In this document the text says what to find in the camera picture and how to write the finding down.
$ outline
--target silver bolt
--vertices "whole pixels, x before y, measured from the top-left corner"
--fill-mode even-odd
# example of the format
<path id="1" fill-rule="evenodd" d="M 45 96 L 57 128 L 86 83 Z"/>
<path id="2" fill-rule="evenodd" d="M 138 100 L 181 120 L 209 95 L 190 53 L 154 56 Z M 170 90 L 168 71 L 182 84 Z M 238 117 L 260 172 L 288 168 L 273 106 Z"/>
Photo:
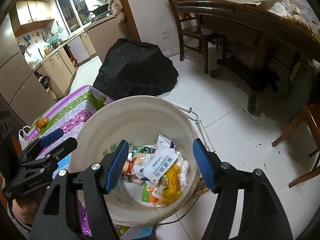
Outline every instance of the silver bolt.
<path id="1" fill-rule="evenodd" d="M 62 176 L 67 174 L 67 171 L 66 170 L 61 170 L 61 171 L 58 172 L 58 174 L 59 174 L 59 176 L 62 177 Z"/>
<path id="2" fill-rule="evenodd" d="M 93 169 L 94 171 L 100 169 L 100 164 L 99 163 L 92 164 L 91 169 Z"/>
<path id="3" fill-rule="evenodd" d="M 229 169 L 230 166 L 231 166 L 230 163 L 226 163 L 226 162 L 221 163 L 221 167 L 222 167 L 223 169 Z"/>
<path id="4" fill-rule="evenodd" d="M 262 175 L 263 175 L 263 171 L 260 170 L 260 169 L 255 169 L 255 170 L 254 170 L 254 173 L 255 173 L 256 175 L 258 175 L 258 176 L 262 176 Z"/>

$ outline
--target window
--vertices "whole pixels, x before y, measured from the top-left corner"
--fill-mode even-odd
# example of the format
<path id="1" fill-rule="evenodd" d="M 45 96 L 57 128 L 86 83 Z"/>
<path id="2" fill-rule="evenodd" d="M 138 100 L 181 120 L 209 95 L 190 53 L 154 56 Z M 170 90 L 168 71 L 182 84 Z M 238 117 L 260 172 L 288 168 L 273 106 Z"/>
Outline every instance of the window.
<path id="1" fill-rule="evenodd" d="M 92 21 L 85 0 L 57 0 L 57 5 L 70 33 Z"/>

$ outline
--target kitchen floor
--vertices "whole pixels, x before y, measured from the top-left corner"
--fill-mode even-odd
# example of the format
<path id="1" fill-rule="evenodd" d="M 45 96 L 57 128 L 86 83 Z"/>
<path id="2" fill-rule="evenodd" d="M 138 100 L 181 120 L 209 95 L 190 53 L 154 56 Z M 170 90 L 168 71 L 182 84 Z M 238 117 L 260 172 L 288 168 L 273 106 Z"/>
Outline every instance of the kitchen floor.
<path id="1" fill-rule="evenodd" d="M 209 70 L 214 69 L 222 49 L 209 47 Z M 273 185 L 287 214 L 293 238 L 295 239 L 310 222 L 320 204 L 320 176 L 289 189 L 293 179 L 311 171 L 317 155 L 308 155 L 316 149 L 308 127 L 299 125 L 292 135 L 272 147 L 271 142 L 278 138 L 287 127 L 289 120 L 281 109 L 281 97 L 287 88 L 289 71 L 277 61 L 271 68 L 281 77 L 279 92 L 267 88 L 258 95 L 254 114 L 247 111 L 249 90 L 235 74 L 224 70 L 217 79 L 203 74 L 202 55 L 189 51 L 183 62 L 179 55 L 172 56 L 174 66 L 179 72 L 174 89 L 166 93 L 168 98 L 178 101 L 198 113 L 222 161 L 235 168 L 252 172 L 262 169 Z M 92 85 L 102 65 L 99 57 L 79 67 L 71 91 L 83 85 Z M 159 226 L 157 240 L 198 240 L 201 239 L 212 214 L 217 195 L 203 194 L 191 211 L 174 224 Z M 230 238 L 237 235 L 242 214 L 243 191 L 238 193 L 236 215 Z M 175 215 L 164 220 L 170 222 L 181 217 L 193 200 Z"/>

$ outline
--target metal wire handle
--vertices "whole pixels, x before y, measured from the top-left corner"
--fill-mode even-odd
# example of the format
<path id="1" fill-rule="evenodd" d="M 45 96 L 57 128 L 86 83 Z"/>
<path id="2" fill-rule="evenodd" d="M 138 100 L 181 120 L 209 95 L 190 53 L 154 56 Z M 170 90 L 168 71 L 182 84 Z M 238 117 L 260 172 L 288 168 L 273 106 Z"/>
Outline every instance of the metal wire handle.
<path id="1" fill-rule="evenodd" d="M 188 114 L 193 113 L 193 114 L 196 116 L 196 119 L 192 118 L 191 116 L 189 116 L 189 115 L 187 115 L 187 114 L 185 114 L 185 115 L 186 115 L 190 120 L 196 122 L 196 125 L 197 125 L 197 127 L 198 127 L 198 129 L 199 129 L 199 131 L 200 131 L 200 133 L 201 133 L 201 137 L 202 137 L 202 139 L 203 139 L 203 142 L 204 142 L 204 145 L 205 145 L 207 151 L 209 151 L 209 152 L 215 152 L 215 150 L 214 150 L 214 148 L 213 148 L 213 146 L 212 146 L 212 143 L 211 143 L 211 141 L 210 141 L 210 139 L 209 139 L 209 136 L 208 136 L 207 132 L 205 131 L 204 126 L 202 125 L 201 120 L 199 120 L 199 116 L 197 115 L 196 112 L 192 111 L 192 107 L 185 106 L 185 105 L 183 105 L 183 104 L 180 104 L 180 103 L 178 103 L 178 102 L 176 102 L 176 101 L 173 101 L 173 100 L 171 100 L 171 99 L 169 99 L 169 98 L 166 98 L 166 97 L 162 97 L 162 99 L 165 100 L 165 101 L 167 101 L 167 102 L 169 102 L 169 103 L 171 103 L 171 104 L 173 104 L 174 106 L 178 107 L 179 109 L 187 112 Z"/>

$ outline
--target electric cord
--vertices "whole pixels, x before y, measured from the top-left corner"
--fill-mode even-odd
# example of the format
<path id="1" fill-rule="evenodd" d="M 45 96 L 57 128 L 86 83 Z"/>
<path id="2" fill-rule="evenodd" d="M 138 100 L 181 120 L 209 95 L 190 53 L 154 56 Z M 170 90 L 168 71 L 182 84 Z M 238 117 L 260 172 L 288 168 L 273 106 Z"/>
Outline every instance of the electric cord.
<path id="1" fill-rule="evenodd" d="M 196 202 L 198 201 L 198 199 L 201 197 L 202 195 L 202 192 L 204 191 L 205 187 L 202 188 L 201 192 L 200 192 L 200 195 L 196 198 L 196 200 L 193 202 L 193 204 L 191 205 L 191 207 L 189 207 L 189 209 L 180 217 L 178 218 L 177 220 L 175 221 L 172 221 L 172 222 L 167 222 L 167 223 L 161 223 L 161 224 L 155 224 L 153 226 L 164 226 L 164 225 L 169 225 L 169 224 L 173 224 L 173 223 L 176 223 L 178 221 L 180 221 L 181 219 L 183 219 L 188 213 L 189 211 L 191 210 L 191 208 L 193 208 L 193 206 L 196 204 Z"/>

